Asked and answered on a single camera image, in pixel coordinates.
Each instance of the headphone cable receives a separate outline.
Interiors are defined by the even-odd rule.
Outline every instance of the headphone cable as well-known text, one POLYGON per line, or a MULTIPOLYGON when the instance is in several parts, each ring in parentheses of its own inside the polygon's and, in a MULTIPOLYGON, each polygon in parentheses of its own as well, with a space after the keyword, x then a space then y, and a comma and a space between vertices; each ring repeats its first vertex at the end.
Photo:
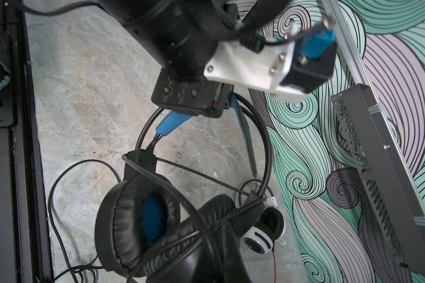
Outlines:
POLYGON ((277 279, 276 255, 274 254, 273 249, 272 249, 272 257, 274 258, 274 283, 276 283, 276 279, 277 279))
MULTIPOLYGON (((82 161, 79 161, 79 162, 77 162, 77 163, 74 163, 73 165, 71 165, 68 169, 66 169, 58 178, 57 178, 57 180, 54 182, 54 184, 52 185, 52 188, 50 189, 50 193, 49 193, 49 198, 48 198, 48 200, 47 200, 47 210, 48 210, 48 214, 49 214, 49 221, 50 221, 50 224, 51 224, 51 226, 52 226, 52 229, 53 229, 53 231, 54 231, 54 233, 55 233, 55 235, 57 236, 57 239, 58 239, 58 243, 60 244, 60 246, 61 246, 61 249, 62 249, 62 253, 63 253, 63 257, 64 257, 64 259, 65 259, 65 263, 66 263, 66 266, 68 267, 68 269, 67 270, 65 270, 65 271, 63 271, 61 274, 59 274, 57 277, 55 277, 55 279, 54 280, 52 280, 51 282, 55 282, 55 280, 57 280, 57 279, 59 279, 62 275, 64 275, 64 274, 66 274, 67 272, 69 272, 69 273, 71 273, 71 275, 72 275, 72 278, 74 279, 74 282, 75 283, 78 283, 78 280, 77 280, 77 277, 76 277, 76 273, 79 273, 80 274, 80 277, 81 277, 81 282, 83 282, 83 275, 82 275, 82 271, 85 271, 85 270, 89 270, 89 271, 91 271, 91 273, 94 273, 94 270, 93 269, 102 269, 102 266, 93 266, 93 263, 97 260, 97 255, 96 255, 96 257, 90 262, 90 263, 88 263, 88 264, 85 264, 85 265, 78 265, 78 266, 75 266, 75 267, 72 267, 71 266, 71 264, 69 263, 69 259, 68 259, 68 254, 67 254, 67 252, 66 252, 66 249, 65 249, 65 246, 64 246, 64 244, 63 244, 63 240, 62 240, 62 237, 60 236, 60 233, 58 232, 58 229, 57 229, 57 227, 56 227, 56 225, 55 225, 55 222, 54 222, 54 220, 53 220, 53 213, 52 213, 52 207, 53 207, 53 194, 54 194, 54 192, 55 192, 55 187, 57 186, 57 184, 60 182, 60 180, 63 178, 63 176, 65 176, 71 169, 73 169, 74 167, 76 167, 76 166, 78 166, 78 165, 80 165, 80 164, 82 164, 82 163, 85 163, 85 162, 99 162, 99 163, 102 163, 102 164, 104 164, 105 166, 107 166, 112 172, 113 172, 113 174, 115 175, 115 178, 116 178, 116 180, 117 180, 117 182, 118 183, 120 183, 121 182, 121 179, 120 179, 120 177, 119 177, 119 175, 118 175, 118 173, 114 170, 114 168, 113 167, 111 167, 110 165, 108 165, 108 163, 106 163, 106 162, 104 162, 104 161, 102 161, 102 160, 97 160, 97 159, 87 159, 87 160, 82 160, 82 161)), ((96 274, 93 274, 93 283, 96 283, 96 274)))
POLYGON ((206 178, 206 179, 208 179, 208 180, 210 180, 210 181, 213 181, 213 182, 215 182, 215 183, 217 183, 217 184, 220 184, 221 186, 224 186, 224 187, 226 187, 226 188, 228 188, 228 189, 231 189, 231 190, 233 190, 233 191, 235 191, 235 192, 239 192, 239 193, 242 193, 243 195, 249 196, 249 193, 248 193, 248 192, 245 192, 245 191, 241 192, 241 191, 239 191, 239 189, 238 189, 238 188, 235 188, 235 187, 233 187, 233 186, 230 186, 230 185, 228 185, 228 184, 226 184, 226 183, 224 183, 224 182, 221 182, 221 181, 219 181, 219 180, 216 180, 216 179, 214 179, 214 178, 212 178, 212 177, 210 177, 210 176, 208 176, 208 175, 206 175, 206 174, 203 174, 203 173, 201 173, 201 172, 195 171, 195 170, 193 170, 193 169, 191 169, 191 168, 189 168, 189 167, 182 166, 182 165, 180 165, 180 164, 176 164, 175 162, 168 161, 168 160, 165 160, 165 159, 162 159, 162 158, 159 158, 159 157, 156 157, 156 159, 157 159, 158 161, 160 161, 160 162, 164 162, 164 163, 167 163, 167 164, 170 164, 170 165, 176 166, 176 167, 178 167, 178 168, 184 169, 184 170, 186 170, 186 171, 192 172, 192 173, 194 173, 194 174, 197 174, 198 176, 201 176, 201 177, 206 178))
POLYGON ((99 2, 89 1, 89 0, 71 3, 71 4, 68 4, 64 7, 61 7, 61 8, 54 10, 54 11, 49 11, 49 12, 40 12, 40 11, 34 10, 34 9, 24 5, 23 3, 19 2, 18 0, 8 0, 5 3, 5 5, 6 4, 8 4, 10 7, 19 9, 19 10, 25 12, 25 13, 36 15, 36 16, 58 16, 58 15, 61 15, 61 14, 71 12, 74 9, 87 7, 87 6, 96 6, 96 7, 99 7, 100 9, 104 10, 99 2))

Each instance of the blue connector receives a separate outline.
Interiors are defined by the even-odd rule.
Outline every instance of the blue connector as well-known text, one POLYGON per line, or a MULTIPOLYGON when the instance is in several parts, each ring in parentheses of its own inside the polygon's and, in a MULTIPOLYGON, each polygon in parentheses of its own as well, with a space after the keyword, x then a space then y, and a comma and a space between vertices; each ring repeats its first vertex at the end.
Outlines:
POLYGON ((184 115, 171 111, 165 118, 160 122, 156 128, 156 132, 162 136, 167 136, 179 125, 192 118, 190 115, 184 115))
POLYGON ((317 33, 311 37, 305 38, 300 45, 299 54, 310 59, 318 59, 323 51, 335 40, 335 33, 332 30, 317 33))

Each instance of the white headphones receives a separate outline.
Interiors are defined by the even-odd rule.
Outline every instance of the white headphones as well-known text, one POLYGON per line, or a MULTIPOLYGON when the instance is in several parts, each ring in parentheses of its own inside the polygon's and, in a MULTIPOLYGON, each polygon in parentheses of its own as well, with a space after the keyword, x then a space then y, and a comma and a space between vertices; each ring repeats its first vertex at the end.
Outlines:
MULTIPOLYGON (((249 180, 241 184, 238 189, 243 190, 248 184, 256 184, 260 180, 249 180)), ((255 222, 252 228, 243 236, 244 243, 250 249, 259 254, 265 254, 274 249, 274 243, 278 242, 285 245, 283 235, 286 230, 286 222, 280 211, 277 210, 278 204, 276 197, 268 187, 271 197, 266 199, 266 209, 261 213, 259 221, 255 222)), ((235 193, 235 205, 241 206, 241 194, 235 193)))

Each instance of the black cable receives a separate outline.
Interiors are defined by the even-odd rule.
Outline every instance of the black cable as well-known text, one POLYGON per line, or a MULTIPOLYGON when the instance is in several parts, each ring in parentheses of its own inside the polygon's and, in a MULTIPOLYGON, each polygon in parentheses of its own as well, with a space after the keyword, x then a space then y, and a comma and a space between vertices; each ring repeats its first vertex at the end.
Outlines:
POLYGON ((219 180, 216 180, 216 179, 214 179, 214 178, 212 178, 212 177, 210 177, 210 176, 208 176, 208 175, 205 175, 205 174, 203 174, 203 173, 201 173, 201 172, 195 171, 195 170, 193 170, 193 169, 191 169, 191 168, 189 168, 189 167, 185 167, 185 166, 182 166, 182 165, 177 164, 177 163, 175 163, 175 162, 171 162, 171 161, 168 161, 168 160, 165 160, 165 159, 159 158, 159 157, 156 157, 156 158, 157 158, 157 160, 158 160, 158 161, 161 161, 161 162, 164 162, 164 163, 168 163, 168 164, 170 164, 170 165, 173 165, 173 166, 179 167, 179 168, 184 169, 184 170, 186 170, 186 171, 189 171, 189 172, 195 173, 195 174, 197 174, 197 175, 199 175, 199 176, 202 176, 203 178, 207 178, 208 180, 213 181, 213 182, 215 182, 215 183, 217 183, 217 184, 220 184, 221 186, 224 186, 224 187, 226 187, 226 188, 228 188, 228 189, 231 189, 231 190, 234 190, 234 191, 236 191, 236 192, 242 193, 243 195, 249 196, 249 194, 248 194, 247 192, 245 192, 245 191, 240 191, 238 188, 235 188, 235 187, 233 187, 233 186, 230 186, 230 185, 228 185, 228 184, 226 184, 226 183, 224 183, 224 182, 221 182, 221 181, 219 181, 219 180))
POLYGON ((93 269, 89 269, 93 274, 93 282, 96 282, 96 272, 93 269))
POLYGON ((151 259, 158 256, 159 254, 161 254, 161 253, 165 252, 166 250, 169 250, 172 247, 179 245, 179 244, 183 243, 184 241, 187 241, 190 238, 193 238, 193 237, 195 237, 199 234, 200 234, 200 231, 195 230, 195 231, 193 231, 193 232, 191 232, 191 233, 189 233, 189 234, 187 234, 187 235, 185 235, 185 236, 183 236, 179 239, 176 239, 175 241, 171 241, 170 243, 150 252, 148 255, 145 254, 144 259, 141 260, 140 263, 137 264, 137 266, 134 269, 132 269, 132 273, 134 273, 134 274, 137 273, 140 269, 142 269, 142 267, 145 266, 146 263, 148 263, 151 259))
POLYGON ((30 7, 25 6, 23 3, 17 1, 17 0, 8 0, 8 4, 11 7, 17 8, 25 13, 28 14, 33 14, 36 16, 57 16, 57 15, 61 15, 61 14, 65 14, 68 13, 74 9, 77 8, 81 8, 81 7, 87 7, 87 6, 96 6, 99 7, 101 9, 102 6, 99 2, 97 1, 80 1, 80 2, 76 2, 76 3, 72 3, 72 4, 68 4, 62 8, 58 8, 54 11, 49 11, 49 12, 40 12, 40 11, 36 11, 30 7))
POLYGON ((139 139, 137 139, 136 149, 139 150, 142 147, 143 140, 145 139, 146 133, 148 132, 149 128, 153 124, 154 120, 164 111, 162 108, 158 108, 153 115, 148 119, 145 126, 143 126, 142 131, 140 132, 139 139))
POLYGON ((259 205, 260 203, 265 202, 266 199, 264 197, 255 199, 253 201, 250 201, 249 203, 244 204, 242 207, 239 207, 237 209, 234 209, 230 212, 228 212, 224 218, 221 219, 221 221, 226 221, 226 220, 230 220, 231 218, 240 215, 241 213, 244 213, 246 211, 248 211, 249 209, 259 205))
MULTIPOLYGON (((148 178, 150 181, 166 189, 167 192, 187 210, 192 220, 196 223, 197 228, 200 231, 200 235, 206 245, 206 250, 209 256, 211 257, 211 262, 212 262, 211 266, 212 266, 212 269, 214 270, 213 277, 221 276, 222 272, 221 272, 221 259, 220 259, 219 249, 217 248, 216 242, 213 239, 211 231, 206 226, 204 218, 198 213, 195 207, 193 207, 190 201, 188 201, 187 198, 183 196, 180 191, 178 191, 175 187, 173 187, 172 184, 162 180, 161 178, 156 176, 154 173, 151 173, 150 171, 146 170, 143 167, 138 166, 137 164, 135 164, 134 162, 126 158, 126 154, 123 154, 121 156, 121 159, 123 159, 123 161, 129 164, 130 167, 133 167, 135 170, 137 170, 143 176, 148 178)), ((130 280, 132 279, 135 273, 136 273, 136 269, 132 270, 126 283, 130 283, 130 280)))
MULTIPOLYGON (((48 200, 47 200, 47 210, 48 210, 48 213, 49 213, 49 221, 50 221, 50 224, 51 224, 51 226, 52 226, 52 228, 53 228, 53 231, 54 231, 54 233, 55 233, 55 235, 57 236, 57 239, 58 239, 58 243, 60 244, 60 246, 61 246, 61 249, 62 249, 62 253, 63 253, 63 257, 64 257, 64 259, 65 259, 65 263, 66 263, 66 266, 68 267, 68 270, 67 271, 64 271, 63 273, 62 273, 62 275, 63 274, 65 274, 66 272, 70 272, 71 273, 71 275, 72 275, 72 278, 74 279, 74 282, 75 283, 78 283, 78 280, 77 280, 77 277, 76 277, 76 275, 75 275, 75 273, 79 273, 79 274, 81 274, 81 271, 79 271, 79 272, 74 272, 74 269, 71 267, 71 264, 69 263, 69 259, 68 259, 68 254, 67 254, 67 252, 66 252, 66 249, 65 249, 65 246, 64 246, 64 244, 63 244, 63 240, 62 240, 62 237, 60 236, 60 233, 58 232, 58 229, 57 229, 57 227, 55 226, 55 222, 54 222, 54 220, 53 220, 53 214, 52 214, 52 207, 53 207, 53 193, 54 193, 54 191, 55 191, 55 187, 57 186, 57 184, 58 184, 58 182, 60 182, 60 180, 63 178, 63 176, 65 176, 66 175, 66 173, 68 173, 71 169, 73 169, 74 167, 76 167, 77 165, 80 165, 80 164, 82 164, 82 163, 85 163, 85 162, 99 162, 99 163, 102 163, 102 164, 104 164, 105 166, 107 166, 112 172, 113 172, 113 174, 115 175, 115 178, 116 178, 116 180, 117 180, 117 182, 119 183, 119 182, 121 182, 121 179, 119 178, 119 175, 118 175, 118 173, 110 166, 110 165, 108 165, 106 162, 104 162, 104 161, 101 161, 101 160, 97 160, 97 159, 87 159, 87 160, 82 160, 82 161, 79 161, 79 162, 77 162, 77 163, 75 163, 75 164, 73 164, 73 165, 71 165, 68 169, 66 169, 58 178, 57 178, 57 180, 55 181, 55 183, 52 185, 52 188, 50 189, 50 193, 49 193, 49 198, 48 198, 48 200)), ((89 264, 87 264, 87 265, 89 265, 88 266, 88 268, 87 269, 92 269, 92 264, 96 261, 96 259, 97 259, 97 256, 96 256, 96 258, 94 259, 94 260, 92 260, 89 264)), ((83 269, 85 266, 87 266, 87 265, 81 265, 80 267, 79 267, 79 269, 83 269)))
POLYGON ((160 139, 162 139, 163 135, 157 133, 153 140, 148 144, 148 146, 146 147, 146 151, 150 151, 153 152, 154 151, 154 147, 156 146, 156 144, 159 142, 160 139))
MULTIPOLYGON (((238 206, 237 207, 241 207, 242 206, 242 200, 241 200, 241 195, 244 195, 243 194, 243 192, 244 192, 244 188, 248 185, 248 184, 250 184, 250 183, 252 183, 252 182, 255 182, 255 185, 256 186, 258 186, 258 184, 257 184, 257 182, 260 182, 261 183, 261 180, 260 179, 250 179, 250 180, 247 180, 247 181, 245 181, 242 185, 240 185, 239 187, 238 187, 238 192, 236 192, 236 194, 235 194, 235 204, 236 203, 238 203, 238 206)), ((272 190, 271 190, 271 188, 270 187, 268 187, 267 188, 267 190, 269 191, 269 193, 271 194, 271 196, 274 196, 274 194, 272 193, 272 190)))
POLYGON ((263 197, 266 192, 266 188, 269 184, 269 177, 271 176, 271 170, 272 170, 272 147, 271 147, 271 140, 269 139, 268 130, 266 129, 265 123, 263 122, 263 119, 261 118, 258 111, 253 107, 253 105, 247 101, 245 98, 243 98, 241 95, 235 93, 236 99, 238 99, 242 104, 244 104, 245 107, 247 107, 250 112, 255 117, 256 121, 258 122, 257 128, 260 131, 261 137, 263 139, 263 145, 265 148, 265 171, 263 173, 263 178, 261 180, 261 186, 258 188, 256 195, 258 197, 263 197))
POLYGON ((255 116, 249 110, 247 110, 246 108, 241 107, 241 110, 247 117, 250 118, 250 120, 252 120, 252 122, 255 124, 256 128, 260 131, 261 128, 260 128, 260 125, 258 124, 258 121, 256 120, 255 116))
MULTIPOLYGON (((78 269, 83 268, 85 265, 77 265, 74 266, 72 269, 74 270, 74 273, 79 273, 80 271, 78 269)), ((88 268, 87 270, 92 270, 92 269, 104 269, 102 266, 91 266, 90 268, 88 268)), ((69 269, 66 269, 65 271, 63 271, 62 273, 58 274, 57 277, 55 277, 51 283, 54 283, 55 281, 57 281, 60 277, 62 277, 63 275, 65 275, 66 273, 69 272, 69 269)))

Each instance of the white ear cup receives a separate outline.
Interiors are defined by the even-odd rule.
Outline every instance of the white ear cup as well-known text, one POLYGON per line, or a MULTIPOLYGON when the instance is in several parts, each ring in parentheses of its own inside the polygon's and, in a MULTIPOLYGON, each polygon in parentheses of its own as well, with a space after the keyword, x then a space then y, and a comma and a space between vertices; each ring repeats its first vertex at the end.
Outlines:
POLYGON ((255 226, 250 228, 243 238, 244 243, 254 252, 266 254, 272 250, 273 243, 271 238, 255 226))

